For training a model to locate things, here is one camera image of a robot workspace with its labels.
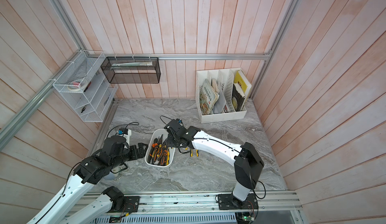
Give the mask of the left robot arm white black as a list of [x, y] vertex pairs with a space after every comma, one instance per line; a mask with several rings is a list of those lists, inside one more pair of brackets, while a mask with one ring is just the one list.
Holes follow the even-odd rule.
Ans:
[[127, 201], [124, 194], [116, 187], [105, 189], [92, 203], [71, 216], [68, 212], [75, 204], [104, 177], [121, 166], [128, 168], [127, 162], [145, 157], [147, 144], [129, 145], [125, 137], [111, 136], [104, 141], [102, 149], [75, 165], [68, 175], [65, 185], [30, 220], [31, 224], [88, 224], [99, 216], [109, 212], [123, 214], [127, 209], [136, 211], [133, 202]]

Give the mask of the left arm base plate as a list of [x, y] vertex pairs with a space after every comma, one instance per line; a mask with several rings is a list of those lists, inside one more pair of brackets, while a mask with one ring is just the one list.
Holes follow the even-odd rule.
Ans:
[[140, 202], [140, 196], [124, 196], [113, 201], [108, 213], [136, 213]]

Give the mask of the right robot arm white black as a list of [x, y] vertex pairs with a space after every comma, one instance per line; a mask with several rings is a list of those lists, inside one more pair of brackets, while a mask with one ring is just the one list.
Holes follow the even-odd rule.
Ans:
[[232, 191], [233, 199], [246, 201], [255, 191], [264, 162], [253, 144], [240, 145], [227, 142], [190, 126], [185, 128], [180, 119], [172, 119], [164, 129], [168, 132], [167, 143], [174, 148], [189, 148], [212, 154], [234, 167], [236, 185]]

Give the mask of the yellow handled pliers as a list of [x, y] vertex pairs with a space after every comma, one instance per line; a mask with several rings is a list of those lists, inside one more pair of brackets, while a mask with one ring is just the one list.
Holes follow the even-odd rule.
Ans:
[[193, 149], [193, 148], [190, 148], [190, 156], [193, 157], [193, 156], [199, 156], [199, 150], [197, 149]]

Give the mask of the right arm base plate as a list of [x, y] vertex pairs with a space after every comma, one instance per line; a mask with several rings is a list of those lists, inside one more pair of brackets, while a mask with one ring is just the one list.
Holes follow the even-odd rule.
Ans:
[[257, 198], [253, 193], [250, 193], [245, 201], [240, 201], [232, 194], [218, 194], [216, 200], [220, 210], [255, 210], [259, 209]]

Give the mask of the orange black long-nose pliers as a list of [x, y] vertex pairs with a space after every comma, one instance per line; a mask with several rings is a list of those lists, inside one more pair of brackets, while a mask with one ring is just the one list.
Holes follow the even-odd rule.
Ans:
[[160, 154], [159, 165], [166, 166], [168, 165], [168, 160], [169, 160], [169, 151], [168, 151], [166, 140], [164, 141], [161, 150], [162, 152]]

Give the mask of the white plastic storage box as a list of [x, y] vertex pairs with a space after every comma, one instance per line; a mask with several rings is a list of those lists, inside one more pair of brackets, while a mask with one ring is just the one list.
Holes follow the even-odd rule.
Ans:
[[[159, 136], [163, 136], [163, 140], [162, 140], [162, 144], [160, 145], [160, 149], [159, 149], [159, 153], [158, 153], [158, 158], [157, 158], [157, 161], [152, 165], [148, 162], [148, 157], [149, 157], [149, 152], [150, 152], [150, 148], [151, 148], [151, 145], [153, 144], [154, 142], [154, 139], [155, 138], [158, 138]], [[164, 143], [164, 141], [167, 139], [167, 136], [168, 136], [168, 133], [165, 129], [161, 128], [161, 129], [157, 129], [153, 135], [152, 135], [152, 138], [151, 138], [151, 141], [150, 141], [150, 144], [149, 144], [149, 147], [146, 151], [146, 156], [144, 157], [145, 158], [145, 163], [151, 167], [157, 167], [157, 168], [167, 168], [169, 167], [172, 162], [173, 162], [173, 158], [174, 158], [174, 155], [175, 155], [175, 152], [176, 152], [176, 148], [173, 148], [173, 147], [168, 147], [168, 151], [169, 151], [169, 160], [168, 160], [168, 165], [166, 166], [160, 166], [159, 165], [159, 159], [160, 159], [160, 154], [162, 152], [162, 145]]]

